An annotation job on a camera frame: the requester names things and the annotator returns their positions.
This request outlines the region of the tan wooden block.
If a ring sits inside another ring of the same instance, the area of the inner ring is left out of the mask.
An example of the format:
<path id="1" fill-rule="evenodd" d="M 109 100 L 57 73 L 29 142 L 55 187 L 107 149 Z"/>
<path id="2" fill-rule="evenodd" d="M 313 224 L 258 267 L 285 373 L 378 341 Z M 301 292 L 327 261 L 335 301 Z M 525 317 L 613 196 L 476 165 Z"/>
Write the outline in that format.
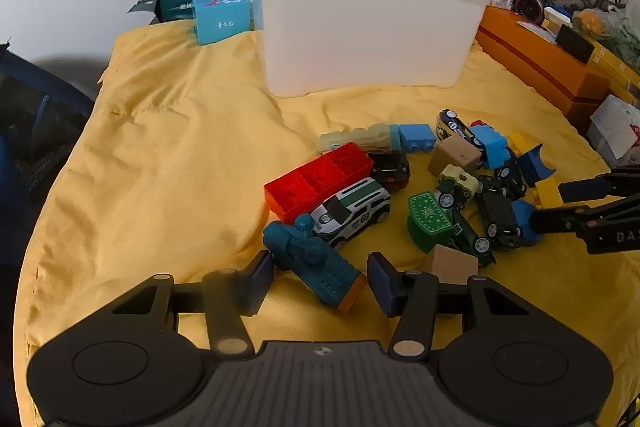
<path id="1" fill-rule="evenodd" d="M 442 245 L 436 245 L 427 255 L 427 272 L 444 284 L 465 285 L 478 274 L 479 267 L 474 256 Z"/>

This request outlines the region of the blue round block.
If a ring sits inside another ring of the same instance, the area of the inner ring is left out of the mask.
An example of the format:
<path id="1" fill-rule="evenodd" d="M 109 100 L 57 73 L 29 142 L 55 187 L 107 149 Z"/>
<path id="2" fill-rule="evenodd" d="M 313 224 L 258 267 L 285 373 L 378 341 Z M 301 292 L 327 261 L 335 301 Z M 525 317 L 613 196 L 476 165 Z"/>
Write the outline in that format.
<path id="1" fill-rule="evenodd" d="M 529 218 L 536 208 L 523 199 L 511 202 L 511 207 L 515 221 L 522 231 L 522 244 L 524 246 L 533 246 L 537 244 L 541 240 L 541 236 L 536 234 L 529 225 Z"/>

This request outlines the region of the blue arch block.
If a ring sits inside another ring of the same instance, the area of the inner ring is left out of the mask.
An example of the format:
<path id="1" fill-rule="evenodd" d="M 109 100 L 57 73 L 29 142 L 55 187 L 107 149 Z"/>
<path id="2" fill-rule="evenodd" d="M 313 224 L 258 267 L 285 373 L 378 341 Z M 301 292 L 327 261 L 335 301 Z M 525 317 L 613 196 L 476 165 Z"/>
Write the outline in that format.
<path id="1" fill-rule="evenodd" d="M 542 161 L 541 149 L 542 144 L 538 144 L 516 158 L 523 180 L 529 187 L 534 187 L 538 182 L 555 174 L 555 169 Z"/>

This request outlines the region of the teal toy train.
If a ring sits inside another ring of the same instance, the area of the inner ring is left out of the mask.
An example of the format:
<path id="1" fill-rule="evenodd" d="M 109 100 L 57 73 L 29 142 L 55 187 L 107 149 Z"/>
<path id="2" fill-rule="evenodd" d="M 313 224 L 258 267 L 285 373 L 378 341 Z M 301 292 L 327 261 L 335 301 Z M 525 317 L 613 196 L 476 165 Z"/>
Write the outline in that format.
<path id="1" fill-rule="evenodd" d="M 341 313 L 352 309 L 367 286 L 367 277 L 314 234 L 308 213 L 299 215 L 294 225 L 269 223 L 262 243 L 280 270 L 293 272 L 325 306 Z"/>

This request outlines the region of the white green toy car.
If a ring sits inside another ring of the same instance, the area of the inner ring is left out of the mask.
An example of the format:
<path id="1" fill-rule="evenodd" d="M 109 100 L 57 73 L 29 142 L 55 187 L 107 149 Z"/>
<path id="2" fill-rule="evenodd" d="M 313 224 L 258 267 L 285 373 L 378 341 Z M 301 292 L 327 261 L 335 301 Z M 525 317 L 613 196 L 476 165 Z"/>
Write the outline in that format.
<path id="1" fill-rule="evenodd" d="M 340 249 L 389 214 L 390 193 L 367 176 L 327 198 L 310 215 L 314 220 L 314 234 L 332 248 Z"/>

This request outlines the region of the yellow small brick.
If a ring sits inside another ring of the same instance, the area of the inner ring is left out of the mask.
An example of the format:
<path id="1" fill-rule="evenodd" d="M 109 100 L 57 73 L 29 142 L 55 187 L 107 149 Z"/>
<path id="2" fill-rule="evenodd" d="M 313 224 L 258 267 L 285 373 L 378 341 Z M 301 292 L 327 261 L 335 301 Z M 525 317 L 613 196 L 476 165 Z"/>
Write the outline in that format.
<path id="1" fill-rule="evenodd" d="M 535 184 L 534 199 L 536 207 L 542 210 L 561 208 L 564 205 L 558 182 L 553 176 Z"/>

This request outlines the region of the white paper bag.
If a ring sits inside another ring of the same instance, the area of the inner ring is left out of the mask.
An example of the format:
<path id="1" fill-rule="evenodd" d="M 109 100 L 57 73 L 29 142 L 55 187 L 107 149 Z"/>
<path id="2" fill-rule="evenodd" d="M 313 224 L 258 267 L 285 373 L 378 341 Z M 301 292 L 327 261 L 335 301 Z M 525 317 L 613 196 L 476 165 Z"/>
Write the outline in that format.
<path id="1" fill-rule="evenodd" d="M 639 109 L 609 95 L 590 117 L 588 141 L 610 168 L 638 166 Z"/>

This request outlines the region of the green arch block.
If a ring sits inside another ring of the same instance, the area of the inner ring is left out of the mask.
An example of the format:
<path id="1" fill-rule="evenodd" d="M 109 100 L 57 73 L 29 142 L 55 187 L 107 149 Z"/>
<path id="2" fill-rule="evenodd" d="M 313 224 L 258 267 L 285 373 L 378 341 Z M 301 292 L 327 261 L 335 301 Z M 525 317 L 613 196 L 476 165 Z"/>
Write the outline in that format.
<path id="1" fill-rule="evenodd" d="M 454 226 L 431 192 L 411 195 L 408 211 L 407 230 L 420 251 L 429 254 L 436 245 L 452 245 Z"/>

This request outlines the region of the light blue brick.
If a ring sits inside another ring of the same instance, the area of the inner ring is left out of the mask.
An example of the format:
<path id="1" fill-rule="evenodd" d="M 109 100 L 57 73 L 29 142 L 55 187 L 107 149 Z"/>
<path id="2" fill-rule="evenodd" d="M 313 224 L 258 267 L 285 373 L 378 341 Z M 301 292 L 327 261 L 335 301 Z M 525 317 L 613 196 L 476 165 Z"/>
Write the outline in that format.
<path id="1" fill-rule="evenodd" d="M 476 124 L 471 127 L 475 138 L 484 145 L 484 164 L 489 170 L 504 167 L 510 160 L 511 154 L 508 140 L 488 124 Z"/>

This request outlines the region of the cream green toy car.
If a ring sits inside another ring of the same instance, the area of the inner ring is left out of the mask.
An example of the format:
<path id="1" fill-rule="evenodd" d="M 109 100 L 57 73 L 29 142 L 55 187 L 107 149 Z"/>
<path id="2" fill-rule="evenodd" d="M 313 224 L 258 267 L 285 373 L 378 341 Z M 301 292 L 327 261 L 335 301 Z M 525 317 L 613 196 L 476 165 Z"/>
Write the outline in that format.
<path id="1" fill-rule="evenodd" d="M 444 209 L 463 210 L 480 187 L 480 181 L 461 167 L 448 165 L 437 177 L 436 200 Z"/>

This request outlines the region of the yellow cloth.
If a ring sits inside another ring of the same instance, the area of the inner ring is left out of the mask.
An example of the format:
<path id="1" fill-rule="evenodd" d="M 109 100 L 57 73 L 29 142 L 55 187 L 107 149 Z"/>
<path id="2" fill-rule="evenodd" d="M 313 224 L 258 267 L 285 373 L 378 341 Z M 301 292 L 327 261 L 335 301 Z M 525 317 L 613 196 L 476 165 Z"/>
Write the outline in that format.
<path id="1" fill-rule="evenodd" d="M 265 86 L 255 34 L 210 46 L 187 22 L 146 26 L 115 41 L 92 115 L 55 180 L 26 249 L 15 307 L 13 360 L 22 426 L 40 426 L 26 385 L 34 352 L 155 273 L 179 283 L 242 269 L 262 249 L 272 218 L 264 184 L 317 155 L 320 134 L 379 122 L 429 124 L 453 109 L 503 134 L 544 143 L 562 181 L 608 171 L 563 114 L 475 43 L 450 89 L 373 86 L 275 98 Z M 431 190 L 425 154 L 409 156 L 410 184 L 392 213 L 345 245 L 364 271 L 370 251 L 399 269 L 424 254 L 406 230 L 407 197 Z M 572 234 L 496 255 L 488 277 L 595 343 L 614 385 L 599 419 L 615 426 L 639 394 L 639 253 L 590 256 Z M 322 306 L 292 274 L 277 277 L 256 317 L 266 339 L 388 343 L 369 288 L 349 314 Z"/>

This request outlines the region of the tan wooden cube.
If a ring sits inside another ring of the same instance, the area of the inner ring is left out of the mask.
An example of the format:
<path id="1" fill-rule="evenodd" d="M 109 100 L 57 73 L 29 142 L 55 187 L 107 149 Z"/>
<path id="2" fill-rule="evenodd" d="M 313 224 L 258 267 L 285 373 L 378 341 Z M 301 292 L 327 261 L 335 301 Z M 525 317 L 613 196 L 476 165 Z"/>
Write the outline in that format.
<path id="1" fill-rule="evenodd" d="M 436 142 L 428 171 L 433 176 L 439 176 L 448 165 L 454 165 L 473 172 L 482 163 L 480 158 L 482 153 L 478 148 L 454 134 Z"/>

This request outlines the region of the black yellow toy car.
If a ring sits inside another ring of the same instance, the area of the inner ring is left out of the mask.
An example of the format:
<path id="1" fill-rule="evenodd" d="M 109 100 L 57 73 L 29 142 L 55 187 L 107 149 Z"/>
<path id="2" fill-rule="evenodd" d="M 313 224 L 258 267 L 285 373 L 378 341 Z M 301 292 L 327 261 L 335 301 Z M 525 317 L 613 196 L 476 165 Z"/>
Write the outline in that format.
<path id="1" fill-rule="evenodd" d="M 437 138 L 444 141 L 454 134 L 461 136 L 462 139 L 465 139 L 466 142 L 474 145 L 479 150 L 484 147 L 471 129 L 463 124 L 456 112 L 452 109 L 443 109 L 438 114 L 436 124 Z"/>

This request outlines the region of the pale glow toy train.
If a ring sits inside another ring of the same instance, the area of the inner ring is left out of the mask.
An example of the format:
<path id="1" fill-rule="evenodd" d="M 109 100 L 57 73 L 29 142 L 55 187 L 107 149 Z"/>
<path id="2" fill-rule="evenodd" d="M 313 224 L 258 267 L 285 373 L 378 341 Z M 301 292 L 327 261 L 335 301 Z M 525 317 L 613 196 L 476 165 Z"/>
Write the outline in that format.
<path id="1" fill-rule="evenodd" d="M 399 131 L 389 124 L 372 124 L 369 128 L 335 131 L 319 136 L 320 153 L 335 150 L 346 143 L 355 143 L 366 153 L 395 153 L 401 150 Z"/>

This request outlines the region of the light blue small box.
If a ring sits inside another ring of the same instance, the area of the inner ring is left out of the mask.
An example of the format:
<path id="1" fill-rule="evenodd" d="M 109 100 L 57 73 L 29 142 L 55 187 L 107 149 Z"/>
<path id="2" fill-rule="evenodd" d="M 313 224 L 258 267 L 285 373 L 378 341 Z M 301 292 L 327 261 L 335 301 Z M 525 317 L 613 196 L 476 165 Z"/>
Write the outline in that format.
<path id="1" fill-rule="evenodd" d="M 195 35 L 206 46 L 252 29 L 252 0 L 191 0 Z"/>

